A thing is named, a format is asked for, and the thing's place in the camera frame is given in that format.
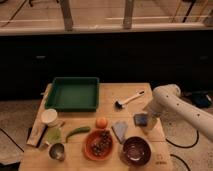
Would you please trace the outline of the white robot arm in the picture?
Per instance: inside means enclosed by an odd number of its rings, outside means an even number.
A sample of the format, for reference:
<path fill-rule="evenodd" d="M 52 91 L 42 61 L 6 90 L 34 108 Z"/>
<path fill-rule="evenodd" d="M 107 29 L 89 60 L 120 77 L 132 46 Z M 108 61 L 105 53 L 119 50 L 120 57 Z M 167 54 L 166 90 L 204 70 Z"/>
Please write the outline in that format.
<path fill-rule="evenodd" d="M 165 108 L 180 115 L 185 121 L 213 142 L 213 115 L 180 99 L 181 90 L 176 84 L 158 86 L 152 91 L 152 100 L 146 106 L 147 132 L 157 124 L 157 118 Z"/>

